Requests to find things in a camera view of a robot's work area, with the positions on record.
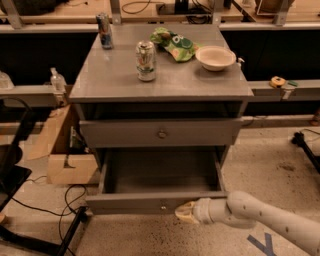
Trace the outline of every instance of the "beverage can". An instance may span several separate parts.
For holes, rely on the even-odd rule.
[[[96,16],[99,28],[101,45],[104,49],[112,49],[112,31],[109,23],[109,16],[106,13],[100,13]]]
[[[136,47],[138,78],[152,81],[156,78],[156,51],[151,41],[140,41]]]

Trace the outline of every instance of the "concrete floor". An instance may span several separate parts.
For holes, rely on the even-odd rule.
[[[291,143],[294,132],[305,128],[320,132],[318,127],[262,127],[248,120],[236,144],[231,147],[222,168],[226,190],[242,190],[261,201],[320,222],[319,175],[301,148]],[[303,131],[314,153],[320,152],[320,135]],[[32,147],[36,135],[22,145],[24,152]],[[46,175],[47,158],[27,161],[21,166],[30,168],[31,179]],[[61,213],[65,207],[64,194],[69,186],[46,184],[45,179],[27,181],[15,195],[21,202]],[[87,194],[95,194],[96,186],[87,186]],[[82,187],[71,190],[69,200],[83,192]],[[82,197],[73,207],[85,205]],[[11,231],[59,243],[59,217],[27,209],[14,201],[3,210],[5,227]],[[72,217],[62,219],[61,230],[66,232]],[[224,224],[192,225],[182,223],[174,215],[90,215],[81,224],[70,245],[78,256],[95,255],[266,255],[248,241],[251,235],[265,242],[265,234],[272,237],[273,251],[278,256],[307,255],[295,245],[257,223],[252,229],[234,229]],[[39,253],[13,248],[0,243],[1,256],[29,256]]]

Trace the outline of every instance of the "black cable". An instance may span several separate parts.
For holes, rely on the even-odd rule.
[[[130,5],[135,5],[135,4],[146,4],[143,8],[141,8],[140,10],[138,11],[135,11],[135,12],[131,12],[131,11],[127,11],[125,8],[130,6]],[[135,1],[135,2],[131,2],[131,3],[127,3],[127,4],[124,4],[122,7],[121,7],[121,10],[124,12],[124,13],[127,13],[127,14],[138,14],[138,13],[141,13],[143,12],[150,4],[163,4],[165,5],[164,2],[153,2],[152,0],[148,0],[148,1]]]
[[[21,201],[15,199],[15,198],[12,198],[12,200],[15,201],[16,203],[18,203],[18,204],[26,207],[26,208],[31,209],[31,210],[36,210],[36,211],[41,211],[41,212],[47,212],[47,213],[50,213],[50,214],[55,215],[55,216],[58,216],[58,217],[61,216],[61,214],[52,212],[52,211],[50,211],[50,210],[46,210],[46,209],[42,209],[42,208],[38,208],[38,207],[33,207],[33,206],[30,206],[30,205],[26,205],[26,204],[22,203]],[[68,216],[68,215],[70,215],[70,214],[72,214],[72,212],[66,213],[66,214],[64,214],[63,216]]]
[[[74,198],[71,202],[68,202],[67,200],[67,197],[68,197],[68,193],[69,191],[74,188],[75,186],[81,186],[84,190],[83,190],[83,193],[79,196],[77,196],[76,198]],[[84,186],[84,185],[72,185],[70,186],[67,191],[65,192],[65,195],[64,195],[64,200],[65,200],[65,203],[66,203],[66,207],[63,209],[62,213],[61,214],[58,214],[58,213],[55,213],[55,212],[52,212],[50,210],[46,210],[46,209],[42,209],[42,208],[38,208],[38,207],[33,207],[33,206],[29,206],[29,205],[26,205],[22,202],[20,202],[19,200],[15,199],[15,198],[12,198],[13,201],[15,201],[16,203],[26,207],[26,208],[29,208],[29,209],[32,209],[32,210],[37,210],[37,211],[42,211],[42,212],[47,212],[47,213],[50,213],[52,215],[55,215],[55,216],[58,216],[60,217],[59,219],[59,223],[58,223],[58,231],[59,231],[59,236],[60,236],[60,239],[62,241],[62,243],[64,243],[64,239],[63,239],[63,236],[62,236],[62,232],[61,232],[61,222],[62,222],[62,217],[65,217],[65,216],[69,216],[70,214],[74,213],[74,214],[77,214],[77,210],[80,209],[80,207],[76,208],[76,209],[73,209],[71,207],[71,204],[74,203],[75,201],[77,201],[78,199],[80,199],[81,197],[83,197],[87,192],[87,188]],[[75,254],[69,249],[67,248],[68,251],[73,255],[75,256]]]
[[[69,191],[76,187],[76,186],[81,186],[84,190],[83,190],[83,193],[81,195],[79,195],[78,197],[76,197],[75,199],[73,199],[71,202],[68,202],[67,200],[67,197],[68,197],[68,193]],[[59,236],[60,236],[60,239],[62,241],[62,243],[64,243],[64,239],[63,239],[63,236],[62,236],[62,232],[61,232],[61,222],[62,222],[62,217],[64,216],[64,212],[67,208],[69,208],[70,212],[74,213],[74,214],[77,214],[76,210],[78,210],[79,208],[77,209],[73,209],[71,207],[71,204],[74,203],[75,201],[77,201],[78,199],[80,199],[82,196],[84,196],[85,194],[87,193],[87,188],[84,186],[84,185],[72,185],[70,186],[67,191],[65,192],[64,194],[64,200],[65,200],[65,203],[66,203],[66,207],[63,209],[62,211],[62,214],[60,216],[60,219],[59,219],[59,225],[58,225],[58,229],[59,229]],[[74,252],[72,252],[69,248],[68,248],[68,251],[73,255],[75,256]]]
[[[317,134],[317,135],[320,135],[320,132],[316,132],[316,131],[313,131],[313,130],[310,130],[310,129],[302,129],[300,132],[302,132],[302,131],[308,131],[308,132],[313,132],[313,133],[315,133],[315,134]]]
[[[192,0],[194,7],[189,9],[189,14],[195,14],[188,15],[187,21],[190,24],[211,24],[212,23],[212,10],[201,3],[198,2],[198,0]]]
[[[33,183],[37,183],[38,180],[42,179],[42,178],[46,178],[46,175],[40,176],[36,179],[26,179],[26,181],[32,181]]]

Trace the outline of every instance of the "open drawer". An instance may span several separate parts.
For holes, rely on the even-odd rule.
[[[80,121],[90,148],[234,144],[241,118]]]
[[[94,214],[173,213],[200,197],[226,197],[218,152],[201,148],[122,148],[105,155]]]

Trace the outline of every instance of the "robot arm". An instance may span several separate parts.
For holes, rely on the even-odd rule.
[[[176,209],[176,216],[189,223],[222,222],[235,228],[252,228],[258,221],[310,255],[320,256],[320,223],[268,205],[242,192],[226,199],[201,198]]]

